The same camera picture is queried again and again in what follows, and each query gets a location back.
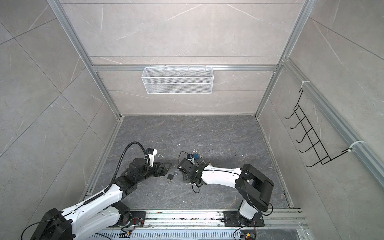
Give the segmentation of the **teal blue padlock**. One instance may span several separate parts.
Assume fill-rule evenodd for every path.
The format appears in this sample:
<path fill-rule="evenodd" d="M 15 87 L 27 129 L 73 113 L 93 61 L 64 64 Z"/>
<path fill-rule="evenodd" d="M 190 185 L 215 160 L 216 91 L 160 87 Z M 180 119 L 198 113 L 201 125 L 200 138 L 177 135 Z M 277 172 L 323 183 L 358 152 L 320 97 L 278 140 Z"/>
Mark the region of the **teal blue padlock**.
<path fill-rule="evenodd" d="M 197 153 L 193 154 L 193 159 L 194 160 L 198 160 L 199 158 L 200 158 L 199 154 L 197 154 Z"/>

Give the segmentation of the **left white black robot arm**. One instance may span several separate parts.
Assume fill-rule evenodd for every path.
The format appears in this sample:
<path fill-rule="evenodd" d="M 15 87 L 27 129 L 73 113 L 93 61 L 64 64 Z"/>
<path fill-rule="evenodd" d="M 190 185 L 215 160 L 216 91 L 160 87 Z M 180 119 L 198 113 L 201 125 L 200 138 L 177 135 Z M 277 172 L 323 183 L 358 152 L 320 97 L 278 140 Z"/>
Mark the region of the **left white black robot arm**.
<path fill-rule="evenodd" d="M 119 177 L 90 198 L 61 211 L 53 208 L 43 218 L 27 226 L 21 234 L 34 227 L 32 240 L 84 240 L 98 231 L 114 226 L 125 226 L 130 219 L 130 208 L 122 200 L 137 189 L 140 182 L 151 177 L 167 175 L 172 163 L 134 159 Z"/>

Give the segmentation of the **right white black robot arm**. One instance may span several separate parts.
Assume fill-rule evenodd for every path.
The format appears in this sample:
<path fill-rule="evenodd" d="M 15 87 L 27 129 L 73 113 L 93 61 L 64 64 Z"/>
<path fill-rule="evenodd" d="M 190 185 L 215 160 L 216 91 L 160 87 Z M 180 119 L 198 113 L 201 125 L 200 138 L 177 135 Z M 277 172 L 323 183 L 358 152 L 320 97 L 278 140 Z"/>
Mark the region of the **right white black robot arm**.
<path fill-rule="evenodd" d="M 183 159 L 178 170 L 186 175 L 189 183 L 200 188 L 203 185 L 221 185 L 236 189 L 243 201 L 236 212 L 234 225 L 249 225 L 255 215 L 262 216 L 271 205 L 274 182 L 250 164 L 241 168 L 225 169 Z"/>

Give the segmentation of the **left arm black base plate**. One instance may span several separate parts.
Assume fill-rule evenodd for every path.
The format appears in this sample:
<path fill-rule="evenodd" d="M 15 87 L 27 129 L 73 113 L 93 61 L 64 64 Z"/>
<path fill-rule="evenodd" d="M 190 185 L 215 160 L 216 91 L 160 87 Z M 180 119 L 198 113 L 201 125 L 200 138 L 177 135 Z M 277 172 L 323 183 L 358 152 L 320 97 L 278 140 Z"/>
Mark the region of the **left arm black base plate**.
<path fill-rule="evenodd" d="M 133 211 L 123 214 L 117 225 L 119 227 L 143 227 L 146 220 L 146 211 Z"/>

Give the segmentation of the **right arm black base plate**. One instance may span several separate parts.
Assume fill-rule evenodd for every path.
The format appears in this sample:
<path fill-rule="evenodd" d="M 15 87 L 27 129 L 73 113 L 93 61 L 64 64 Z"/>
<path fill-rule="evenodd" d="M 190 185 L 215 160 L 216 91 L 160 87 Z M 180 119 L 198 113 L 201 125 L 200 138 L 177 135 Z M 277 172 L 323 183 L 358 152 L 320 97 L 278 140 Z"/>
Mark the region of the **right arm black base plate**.
<path fill-rule="evenodd" d="M 254 217 L 249 220 L 246 217 L 240 215 L 238 211 L 224 211 L 221 221 L 225 224 L 226 227 L 265 226 L 263 215 L 260 212 L 257 212 Z"/>

